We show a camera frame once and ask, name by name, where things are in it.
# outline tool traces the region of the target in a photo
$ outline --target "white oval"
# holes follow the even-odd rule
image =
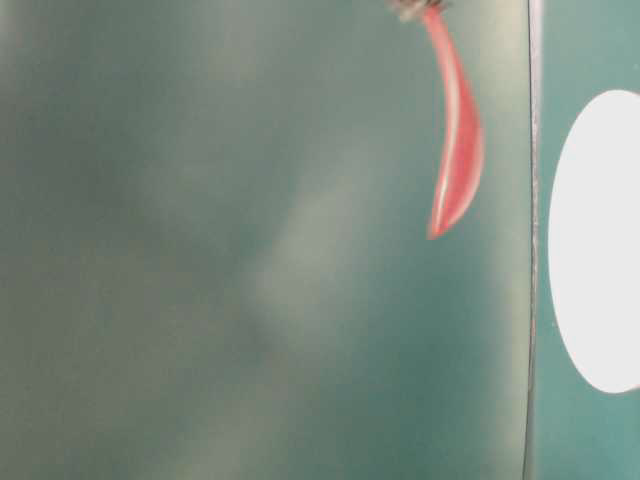
[[[610,90],[578,115],[556,171],[549,275],[560,334],[595,388],[640,386],[640,96]]]

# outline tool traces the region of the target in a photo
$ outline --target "red flower petal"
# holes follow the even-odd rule
[[[446,137],[427,236],[449,230],[467,211],[484,166],[484,133],[473,95],[440,10],[429,7],[423,23],[433,42],[445,88]]]

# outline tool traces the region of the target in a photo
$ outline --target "teal background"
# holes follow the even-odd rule
[[[578,113],[605,90],[639,88],[638,18],[640,5],[624,0],[545,4],[532,478],[640,478],[640,393],[601,393],[573,367],[555,323],[546,242],[555,169]]]
[[[2,478],[520,477],[527,6],[445,16],[486,169],[428,242],[442,85],[384,2],[0,2]]]

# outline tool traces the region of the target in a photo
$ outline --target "blurry green backdrop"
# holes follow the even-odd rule
[[[520,477],[527,5],[445,16],[486,168],[428,242],[441,79],[384,2],[0,1],[2,478]]]
[[[540,282],[529,472],[536,479],[640,478],[640,392],[604,394],[574,368],[551,303],[546,242],[556,166],[577,115],[606,90],[639,90],[638,18],[640,5],[625,0],[549,1],[544,6]],[[593,228],[600,227],[594,218]]]

